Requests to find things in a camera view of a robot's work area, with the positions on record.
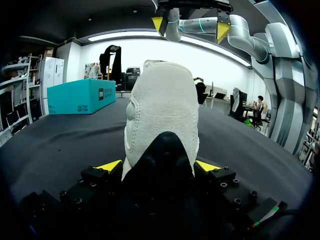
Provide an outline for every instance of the white refrigerator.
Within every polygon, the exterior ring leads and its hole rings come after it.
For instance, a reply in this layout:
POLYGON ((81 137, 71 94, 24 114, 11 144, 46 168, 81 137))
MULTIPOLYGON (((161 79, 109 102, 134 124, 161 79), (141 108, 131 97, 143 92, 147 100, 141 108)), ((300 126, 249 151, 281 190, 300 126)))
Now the white refrigerator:
POLYGON ((47 88, 63 83, 64 59, 45 57, 41 63, 40 81, 41 81, 41 103, 44 115, 49 114, 47 88))

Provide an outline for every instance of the computer monitor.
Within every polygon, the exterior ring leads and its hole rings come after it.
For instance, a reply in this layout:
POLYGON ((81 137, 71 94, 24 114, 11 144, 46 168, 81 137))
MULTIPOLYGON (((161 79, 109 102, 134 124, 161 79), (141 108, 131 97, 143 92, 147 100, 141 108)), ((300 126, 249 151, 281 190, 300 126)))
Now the computer monitor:
POLYGON ((242 101, 246 102, 247 101, 247 94, 245 92, 240 91, 240 94, 242 96, 242 101))

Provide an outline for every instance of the metal shelving unit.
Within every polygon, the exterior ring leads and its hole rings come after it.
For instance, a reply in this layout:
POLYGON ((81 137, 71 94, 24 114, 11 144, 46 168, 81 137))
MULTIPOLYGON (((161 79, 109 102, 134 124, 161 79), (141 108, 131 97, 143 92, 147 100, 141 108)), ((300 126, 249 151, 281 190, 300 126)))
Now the metal shelving unit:
POLYGON ((27 76, 23 76, 23 77, 16 77, 13 79, 10 79, 8 81, 4 81, 0 83, 0 89, 5 88, 8 85, 12 85, 12 84, 17 84, 19 82, 22 82, 23 80, 26 80, 27 76))
MULTIPOLYGON (((23 116, 20 118, 20 121, 28 119, 28 123, 32 124, 33 123, 33 119, 31 116, 31 108, 30 108, 30 97, 31 97, 31 91, 38 91, 38 97, 39 97, 39 102, 40 102, 40 110, 41 110, 41 114, 43 115, 42 112, 42 103, 41 103, 41 82, 39 84, 36 85, 31 85, 30 79, 31 79, 31 74, 30 73, 34 73, 36 75, 36 78, 33 82, 33 84, 40 79, 40 69, 41 69, 41 62, 42 62, 42 55, 39 56, 32 56, 32 54, 28 55, 29 61, 28 63, 18 63, 18 64, 12 64, 12 65, 7 65, 4 66, 1 69, 1 73, 4 76, 8 76, 9 73, 12 72, 17 72, 18 70, 23 70, 24 71, 24 75, 22 77, 16 77, 16 78, 12 78, 10 80, 4 81, 0 83, 0 94, 3 94, 4 92, 7 91, 11 91, 12 92, 12 111, 14 110, 14 107, 19 106, 21 104, 26 104, 26 110, 27 110, 27 115, 23 116), (31 69, 31 65, 32 62, 34 63, 34 61, 36 61, 35 63, 35 68, 31 69), (25 90, 26 90, 26 100, 23 100, 22 102, 16 104, 14 106, 14 85, 21 83, 22 82, 22 86, 24 85, 23 83, 25 83, 25 90)), ((5 128, 3 129, 3 125, 2 125, 2 120, 0 117, 0 126, 1 126, 1 131, 0 131, 0 147, 3 145, 3 140, 4 142, 6 142, 10 137, 11 137, 11 132, 9 130, 9 128, 5 128)))
MULTIPOLYGON (((39 56, 31 56, 31 61, 35 60, 36 61, 36 69, 29 69, 29 72, 35 73, 36 75, 36 79, 34 80, 33 84, 36 83, 37 80, 40 79, 40 69, 41 69, 41 63, 42 63, 42 58, 43 55, 39 55, 39 56)), ((41 101, 41 81, 39 84, 36 85, 30 85, 30 81, 28 80, 27 82, 27 91, 26 91, 26 99, 27 99, 27 108, 30 109, 30 90, 37 90, 38 91, 38 95, 39 95, 39 102, 40 102, 40 111, 41 111, 41 115, 43 115, 43 110, 42 110, 42 101, 41 101)))

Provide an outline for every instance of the black table surface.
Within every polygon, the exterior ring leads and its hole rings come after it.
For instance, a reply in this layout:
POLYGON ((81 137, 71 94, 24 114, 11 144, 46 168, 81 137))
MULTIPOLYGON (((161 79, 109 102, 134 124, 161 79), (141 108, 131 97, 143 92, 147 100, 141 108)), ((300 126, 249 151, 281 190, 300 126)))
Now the black table surface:
MULTIPOLYGON (((117 98, 91 115, 49 115, 9 139, 0 159, 13 197, 46 190, 58 198, 88 166, 124 160, 127 104, 128 98, 117 98)), ((285 201, 288 209, 302 204, 312 175, 280 145, 202 105, 198 133, 198 160, 229 166, 262 198, 285 201)))

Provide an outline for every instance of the ceiling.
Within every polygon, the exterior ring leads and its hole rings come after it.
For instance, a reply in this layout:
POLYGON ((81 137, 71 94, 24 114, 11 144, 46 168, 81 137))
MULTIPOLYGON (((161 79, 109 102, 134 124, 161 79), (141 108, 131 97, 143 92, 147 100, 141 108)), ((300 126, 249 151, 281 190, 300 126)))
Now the ceiling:
MULTIPOLYGON (((244 17, 251 35, 265 31, 268 20, 249 2, 249 0, 229 0, 233 6, 232 14, 244 17)), ((34 14, 31 22, 20 35, 63 43, 75 37, 82 41, 87 36, 122 29, 154 29, 151 17, 155 7, 151 0, 55 0, 34 14)), ((181 9, 181 19, 199 17, 193 9, 181 9)), ((204 17, 215 17, 214 9, 204 17)), ((196 35, 213 42, 214 37, 196 35)), ((220 46, 250 62, 250 56, 228 44, 224 39, 220 46)))

